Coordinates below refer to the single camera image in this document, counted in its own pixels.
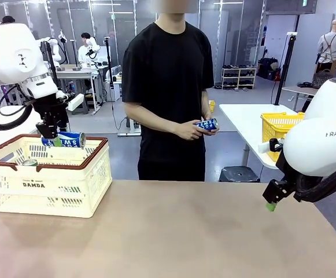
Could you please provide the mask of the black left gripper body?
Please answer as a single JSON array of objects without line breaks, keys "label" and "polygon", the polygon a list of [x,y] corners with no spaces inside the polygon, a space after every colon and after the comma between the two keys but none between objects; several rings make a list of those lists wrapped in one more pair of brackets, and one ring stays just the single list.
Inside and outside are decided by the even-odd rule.
[{"label": "black left gripper body", "polygon": [[55,94],[37,98],[32,106],[40,115],[41,122],[53,124],[59,130],[66,130],[69,123],[67,115],[68,103],[62,98],[57,98]]}]

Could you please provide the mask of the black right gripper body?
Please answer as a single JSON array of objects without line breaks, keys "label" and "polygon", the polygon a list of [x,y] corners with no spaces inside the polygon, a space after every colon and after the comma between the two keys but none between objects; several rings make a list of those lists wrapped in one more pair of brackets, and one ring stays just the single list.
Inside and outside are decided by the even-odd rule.
[{"label": "black right gripper body", "polygon": [[292,193],[296,193],[298,171],[293,169],[286,161],[284,152],[280,153],[276,167],[283,173],[281,181],[287,181],[287,197]]}]

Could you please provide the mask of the person's left hand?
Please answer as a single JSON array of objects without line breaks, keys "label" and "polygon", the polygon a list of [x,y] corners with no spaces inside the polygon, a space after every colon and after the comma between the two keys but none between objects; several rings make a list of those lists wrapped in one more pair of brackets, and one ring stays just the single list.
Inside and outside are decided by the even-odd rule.
[{"label": "person's left hand", "polygon": [[212,118],[211,111],[205,113],[204,122],[202,124],[204,130],[208,132],[209,136],[215,135],[219,130],[218,121],[215,118]]}]

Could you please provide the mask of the person's right hand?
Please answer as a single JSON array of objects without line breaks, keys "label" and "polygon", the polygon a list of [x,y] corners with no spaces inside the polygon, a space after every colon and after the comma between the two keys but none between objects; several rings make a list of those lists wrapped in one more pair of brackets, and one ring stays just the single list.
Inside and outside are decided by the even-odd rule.
[{"label": "person's right hand", "polygon": [[185,123],[178,123],[173,133],[184,140],[197,140],[206,133],[205,129],[197,126],[199,122],[199,120],[192,120]]}]

